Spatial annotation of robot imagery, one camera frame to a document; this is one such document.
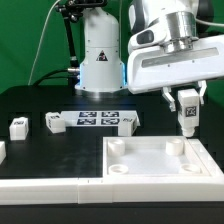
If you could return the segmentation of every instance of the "triangle sticker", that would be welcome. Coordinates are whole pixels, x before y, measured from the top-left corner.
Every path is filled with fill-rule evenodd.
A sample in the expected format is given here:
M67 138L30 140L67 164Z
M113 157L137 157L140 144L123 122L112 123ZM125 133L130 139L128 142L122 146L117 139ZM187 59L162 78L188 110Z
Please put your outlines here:
M100 54L97 58L97 61L108 61L107 56L105 55L104 51L100 52Z

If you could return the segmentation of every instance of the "black cable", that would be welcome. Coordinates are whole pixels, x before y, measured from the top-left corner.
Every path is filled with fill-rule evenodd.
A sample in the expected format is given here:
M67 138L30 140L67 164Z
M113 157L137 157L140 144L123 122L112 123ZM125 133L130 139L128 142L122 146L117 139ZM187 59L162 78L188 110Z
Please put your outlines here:
M76 76L68 75L68 76L46 77L46 78L40 79L38 81L38 83L36 83L36 84L34 83L35 84L34 86L38 86L42 81L47 80L47 79L73 79L73 78L76 78Z
M44 79L52 76L52 75L55 75L55 74L58 74L58 73L62 73L62 72L68 72L67 69L59 69L59 70L54 70L52 72L49 72L47 73L46 75L44 75L43 77L41 77L40 79L38 79L34 84L33 86L38 86Z
M79 62L77 60L77 56L76 56L76 52L75 52L72 28L71 28L71 24L69 21L69 17L66 15L66 13L62 13L62 16L64 18L64 25L65 25L67 40L68 40L68 48L69 48L69 53L70 53L70 65L71 65L71 67L78 67Z

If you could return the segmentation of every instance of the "blue light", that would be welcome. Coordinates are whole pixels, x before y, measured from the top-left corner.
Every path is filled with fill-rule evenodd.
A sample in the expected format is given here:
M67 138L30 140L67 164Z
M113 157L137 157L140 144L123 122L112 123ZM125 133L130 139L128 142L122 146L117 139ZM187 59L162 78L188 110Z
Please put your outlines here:
M122 63L122 77L123 77L123 85L126 86L127 82L125 81L125 76L126 76L126 68L125 68L125 64Z
M82 86L82 64L79 66L79 83L78 86Z

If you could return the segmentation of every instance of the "black table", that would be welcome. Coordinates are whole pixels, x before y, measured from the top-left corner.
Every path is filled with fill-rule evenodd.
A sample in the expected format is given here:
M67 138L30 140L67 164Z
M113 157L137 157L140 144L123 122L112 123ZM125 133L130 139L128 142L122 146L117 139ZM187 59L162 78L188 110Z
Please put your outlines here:
M194 138L223 170L224 109L206 96L205 100ZM73 127L66 133L52 134L45 125L47 112L136 110L141 123L136 136L181 135L177 113L170 112L160 92L96 100L77 96L66 86L21 86L2 93L0 105L0 141L6 142L7 150L0 179L102 176L103 136L117 136L117 128ZM12 142L9 126L18 117L29 118L30 131L25 141ZM18 224L223 223L224 203L0 206L0 217L4 223Z

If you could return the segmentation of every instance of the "white cylindrical housing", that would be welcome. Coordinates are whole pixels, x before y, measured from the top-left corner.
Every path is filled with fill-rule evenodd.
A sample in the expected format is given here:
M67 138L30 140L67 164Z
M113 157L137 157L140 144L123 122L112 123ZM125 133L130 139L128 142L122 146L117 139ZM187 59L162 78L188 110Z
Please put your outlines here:
M184 152L184 143L181 139L173 138L166 141L166 153L170 156L180 156Z
M108 155L111 157L120 157L125 154L125 142L121 139L108 141Z
M196 16L199 0L142 0L144 17L149 26L154 20L176 12L190 12Z
M124 66L119 58L118 21L101 8L86 9L85 59L80 65L80 85L89 92L114 92L124 87Z

